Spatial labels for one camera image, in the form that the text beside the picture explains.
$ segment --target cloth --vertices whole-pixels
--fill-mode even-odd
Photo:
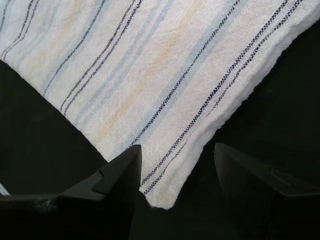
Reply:
[[[0,0],[0,11],[1,60],[107,161],[140,144],[140,191],[169,209],[320,1]]]

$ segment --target white cloth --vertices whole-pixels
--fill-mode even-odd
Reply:
[[[319,0],[0,0],[0,57],[107,161],[140,144],[140,191],[168,209],[319,16]]]

